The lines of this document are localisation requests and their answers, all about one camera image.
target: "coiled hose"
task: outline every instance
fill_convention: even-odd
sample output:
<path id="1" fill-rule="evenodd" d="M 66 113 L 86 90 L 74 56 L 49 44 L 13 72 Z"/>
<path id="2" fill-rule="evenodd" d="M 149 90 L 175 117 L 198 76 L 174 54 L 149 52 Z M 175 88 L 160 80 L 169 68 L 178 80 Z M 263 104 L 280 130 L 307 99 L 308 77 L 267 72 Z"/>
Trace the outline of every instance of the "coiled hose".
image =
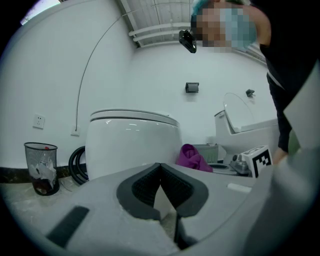
<path id="1" fill-rule="evenodd" d="M 81 169 L 80 166 L 80 158 L 82 154 L 85 152 L 85 146 L 81 146 L 77 148 L 69 158 L 69 172 L 71 177 L 77 182 L 79 185 L 86 183 L 89 178 L 88 175 Z"/>

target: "purple cloth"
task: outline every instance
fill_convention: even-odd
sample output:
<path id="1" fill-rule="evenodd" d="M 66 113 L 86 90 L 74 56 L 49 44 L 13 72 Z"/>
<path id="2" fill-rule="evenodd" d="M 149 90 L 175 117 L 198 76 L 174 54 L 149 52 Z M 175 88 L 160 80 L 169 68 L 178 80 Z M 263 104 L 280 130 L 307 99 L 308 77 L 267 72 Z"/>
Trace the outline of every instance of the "purple cloth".
<path id="1" fill-rule="evenodd" d="M 204 157 L 199 154 L 198 150 L 190 145 L 184 144 L 181 147 L 178 159 L 175 162 L 179 166 L 188 167 L 200 171 L 212 173 L 212 167 L 210 167 Z"/>

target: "toilet lid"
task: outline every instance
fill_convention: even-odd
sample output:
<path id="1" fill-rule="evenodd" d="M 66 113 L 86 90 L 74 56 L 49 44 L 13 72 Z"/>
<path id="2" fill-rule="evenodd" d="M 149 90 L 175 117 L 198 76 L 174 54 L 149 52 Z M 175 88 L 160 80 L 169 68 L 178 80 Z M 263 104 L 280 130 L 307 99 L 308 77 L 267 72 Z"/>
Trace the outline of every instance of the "toilet lid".
<path id="1" fill-rule="evenodd" d="M 277 125 L 277 119 L 257 122 L 249 106 L 238 95 L 228 92 L 223 105 L 228 121 L 235 133 L 251 131 Z"/>
<path id="2" fill-rule="evenodd" d="M 156 121 L 179 127 L 178 121 L 175 119 L 149 111 L 126 109 L 126 108 L 108 108 L 101 109 L 92 113 L 90 122 L 99 119 L 139 119 L 146 121 Z"/>
<path id="3" fill-rule="evenodd" d="M 226 93 L 223 105 L 229 123 L 236 133 L 243 132 L 244 127 L 255 123 L 250 108 L 238 95 Z"/>

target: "small box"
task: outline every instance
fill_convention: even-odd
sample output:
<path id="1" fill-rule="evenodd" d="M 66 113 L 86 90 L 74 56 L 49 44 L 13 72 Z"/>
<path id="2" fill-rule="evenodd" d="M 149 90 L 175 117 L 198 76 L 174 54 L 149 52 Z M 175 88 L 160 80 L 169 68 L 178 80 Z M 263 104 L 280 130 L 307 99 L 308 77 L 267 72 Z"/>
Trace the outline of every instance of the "small box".
<path id="1" fill-rule="evenodd" d="M 258 178 L 261 170 L 273 164 L 271 153 L 267 145 L 257 146 L 241 153 L 241 158 L 246 161 L 253 178 Z"/>

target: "mesh trash can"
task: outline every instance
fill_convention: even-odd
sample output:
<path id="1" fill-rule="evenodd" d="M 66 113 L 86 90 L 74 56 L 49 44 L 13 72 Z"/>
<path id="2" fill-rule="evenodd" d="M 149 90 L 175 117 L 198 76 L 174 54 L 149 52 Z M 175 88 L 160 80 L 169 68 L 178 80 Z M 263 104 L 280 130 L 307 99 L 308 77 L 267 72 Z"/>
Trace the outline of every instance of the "mesh trash can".
<path id="1" fill-rule="evenodd" d="M 34 191 L 50 196 L 59 190 L 57 179 L 57 147 L 51 144 L 27 142 L 24 144 L 26 164 Z"/>

